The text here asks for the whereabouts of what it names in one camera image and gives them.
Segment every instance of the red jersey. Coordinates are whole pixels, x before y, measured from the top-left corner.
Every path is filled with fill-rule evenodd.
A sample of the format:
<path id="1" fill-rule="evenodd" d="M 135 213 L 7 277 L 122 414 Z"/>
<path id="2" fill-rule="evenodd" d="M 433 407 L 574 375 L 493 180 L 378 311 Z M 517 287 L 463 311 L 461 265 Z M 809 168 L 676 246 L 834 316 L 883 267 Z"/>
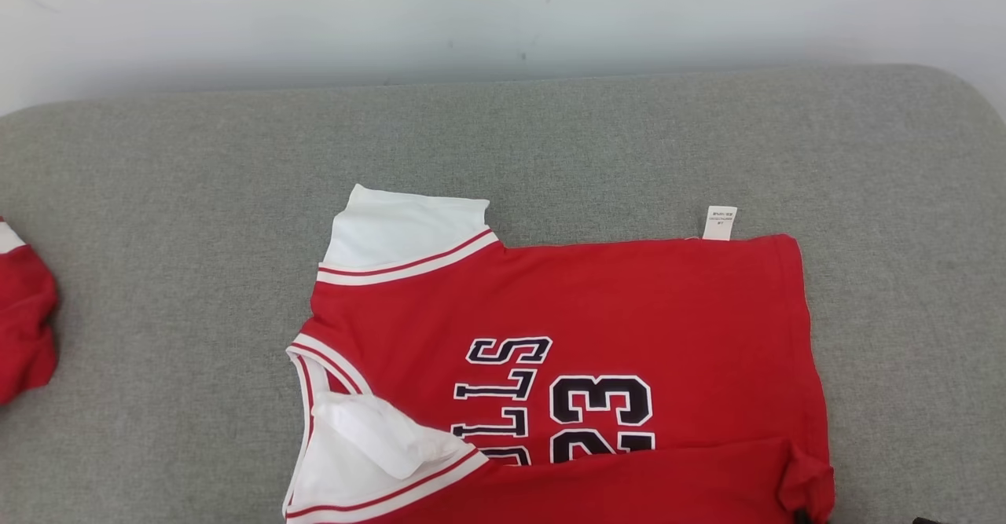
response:
<path id="1" fill-rule="evenodd" d="M 45 317 L 55 304 L 45 264 L 0 217 L 0 404 L 49 382 L 56 353 Z"/>
<path id="2" fill-rule="evenodd" d="M 669 477 L 675 456 L 706 452 L 714 464 L 716 448 L 777 440 L 792 452 L 779 472 L 806 474 L 787 502 L 824 521 L 834 489 L 794 238 L 508 248 L 485 226 L 486 204 L 357 187 L 333 222 L 314 316 L 289 349 L 303 374 L 310 363 L 324 378 L 321 392 L 373 394 L 495 458 L 491 488 L 466 478 L 485 477 L 479 464 L 424 497 L 502 491 L 502 474 L 547 475 L 533 488 L 552 489 L 616 463 L 644 481 L 664 472 L 668 498 L 702 498 Z M 580 459 L 602 454 L 629 455 Z M 763 477 L 744 476 L 779 486 Z M 296 490 L 287 514 L 301 518 L 311 512 Z M 652 502 L 666 509 L 660 495 Z M 405 508 L 388 505 L 390 517 Z"/>
<path id="3" fill-rule="evenodd" d="M 808 488 L 785 440 L 593 456 L 568 465 L 486 464 L 375 522 L 794 524 Z"/>

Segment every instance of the number 23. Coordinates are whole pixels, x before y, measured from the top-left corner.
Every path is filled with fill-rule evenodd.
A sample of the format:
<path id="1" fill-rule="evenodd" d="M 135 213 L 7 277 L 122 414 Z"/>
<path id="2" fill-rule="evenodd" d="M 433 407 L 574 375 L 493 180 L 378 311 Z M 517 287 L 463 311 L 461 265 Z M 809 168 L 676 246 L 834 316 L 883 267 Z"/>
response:
<path id="1" fill-rule="evenodd" d="M 540 365 L 545 362 L 552 340 L 548 337 L 511 338 L 497 345 L 495 339 L 477 339 L 472 342 L 467 360 L 469 363 L 503 365 L 514 360 L 517 365 Z M 496 396 L 510 399 L 510 404 L 500 409 L 507 420 L 502 424 L 469 425 L 456 423 L 451 431 L 459 438 L 466 435 L 512 435 L 528 436 L 527 407 L 520 406 L 531 393 L 537 369 L 514 368 L 507 379 L 509 386 L 475 386 L 456 383 L 454 398 L 468 400 L 479 396 Z M 637 452 L 653 450 L 656 436 L 653 432 L 633 431 L 653 416 L 650 385 L 635 375 L 561 375 L 549 385 L 549 416 L 560 424 L 582 423 L 583 407 L 573 404 L 573 396 L 581 395 L 588 411 L 611 411 L 612 396 L 622 396 L 625 405 L 614 408 L 619 426 L 627 429 L 618 432 L 618 451 Z M 590 454 L 615 454 L 616 450 L 595 428 L 575 427 L 557 431 L 550 439 L 550 463 L 563 463 L 572 459 L 573 450 L 580 447 Z M 485 448 L 482 453 L 488 457 L 506 458 L 517 465 L 530 465 L 527 448 Z"/>

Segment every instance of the red fabric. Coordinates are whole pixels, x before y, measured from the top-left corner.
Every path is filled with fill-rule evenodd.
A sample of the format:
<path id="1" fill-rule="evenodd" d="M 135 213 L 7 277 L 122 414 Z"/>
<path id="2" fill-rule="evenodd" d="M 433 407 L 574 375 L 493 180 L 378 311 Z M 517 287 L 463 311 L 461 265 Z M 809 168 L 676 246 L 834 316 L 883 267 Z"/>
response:
<path id="1" fill-rule="evenodd" d="M 579 479 L 580 469 L 574 468 L 583 468 L 584 460 L 549 466 L 561 461 L 563 451 L 572 452 L 573 459 L 585 455 L 582 445 L 568 450 L 556 446 L 570 435 L 563 432 L 576 430 L 580 433 L 575 435 L 597 434 L 596 442 L 613 453 L 626 450 L 623 433 L 639 434 L 630 435 L 636 442 L 625 445 L 652 440 L 657 450 L 592 457 L 589 465 L 615 474 L 590 487 L 571 487 L 568 495 L 579 498 L 582 506 L 601 502 L 595 495 L 623 494 L 615 475 L 629 479 L 637 473 L 657 480 L 631 481 L 650 494 L 682 501 L 711 498 L 673 473 L 677 470 L 669 462 L 650 467 L 622 458 L 666 455 L 670 460 L 695 448 L 772 439 L 788 445 L 786 463 L 773 466 L 772 472 L 740 464 L 735 468 L 740 473 L 730 477 L 714 471 L 715 459 L 695 461 L 689 468 L 699 482 L 706 480 L 710 491 L 729 490 L 737 498 L 744 497 L 744 487 L 768 486 L 778 492 L 772 502 L 806 506 L 817 523 L 825 522 L 834 505 L 825 402 L 811 355 L 800 249 L 789 236 L 526 248 L 494 243 L 459 263 L 397 281 L 365 286 L 319 282 L 312 310 L 314 317 L 303 333 L 340 353 L 374 394 L 417 423 L 445 431 L 458 424 L 506 426 L 517 419 L 515 410 L 526 410 L 523 433 L 461 434 L 482 450 L 526 450 L 530 467 L 506 472 L 518 476 L 511 496 L 525 494 L 519 490 L 522 475 L 556 471 L 552 481 Z M 479 339 L 495 340 L 480 351 L 493 356 L 506 339 L 538 337 L 551 342 L 540 363 L 520 360 L 521 352 L 534 351 L 529 348 L 517 348 L 496 364 L 470 359 Z M 521 377 L 514 370 L 534 371 L 521 398 L 456 397 L 459 384 L 519 388 Z M 640 410 L 638 393 L 635 407 L 629 404 L 632 394 L 619 392 L 602 393 L 599 399 L 608 403 L 592 406 L 585 392 L 567 388 L 563 381 L 568 377 L 579 377 L 586 385 L 590 381 L 583 380 L 592 377 L 643 381 L 650 392 L 650 412 L 633 417 Z M 578 419 L 570 411 L 578 411 Z M 626 419 L 620 417 L 622 411 Z M 636 463 L 644 465 L 633 467 Z M 702 473 L 698 466 L 708 464 Z M 659 480 L 665 475 L 676 477 L 664 486 Z M 477 483 L 472 479 L 465 482 Z M 716 479 L 721 480 L 718 486 Z M 467 502 L 462 497 L 457 502 Z"/>
<path id="2" fill-rule="evenodd" d="M 29 245 L 0 253 L 0 404 L 49 382 L 56 366 L 45 318 L 55 282 Z"/>
<path id="3" fill-rule="evenodd" d="M 490 464 L 445 492 L 368 522 L 441 524 L 793 524 L 808 486 L 783 439 L 591 456 L 561 465 Z M 816 469 L 822 469 L 815 462 Z"/>

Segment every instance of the white tag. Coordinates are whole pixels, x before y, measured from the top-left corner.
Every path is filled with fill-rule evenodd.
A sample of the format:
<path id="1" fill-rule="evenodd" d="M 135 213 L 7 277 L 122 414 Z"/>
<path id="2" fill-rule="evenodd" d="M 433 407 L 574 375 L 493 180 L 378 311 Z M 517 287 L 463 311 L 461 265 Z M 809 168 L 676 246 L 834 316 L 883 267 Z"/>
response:
<path id="1" fill-rule="evenodd" d="M 733 219 L 736 216 L 737 209 L 733 206 L 709 206 L 709 212 L 705 215 L 705 231 L 702 233 L 702 238 L 729 241 Z"/>

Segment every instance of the gray couch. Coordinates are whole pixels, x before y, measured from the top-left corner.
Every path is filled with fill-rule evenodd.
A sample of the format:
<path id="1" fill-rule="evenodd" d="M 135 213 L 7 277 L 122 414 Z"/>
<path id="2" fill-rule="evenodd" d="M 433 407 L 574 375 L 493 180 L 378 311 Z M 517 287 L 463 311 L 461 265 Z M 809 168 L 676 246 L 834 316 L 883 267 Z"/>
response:
<path id="1" fill-rule="evenodd" d="M 0 409 L 0 522 L 279 522 L 284 348 L 356 181 L 492 199 L 511 245 L 801 241 L 837 524 L 1006 521 L 1006 127 L 920 66 L 234 92 L 0 119 L 0 213 L 60 289 Z"/>

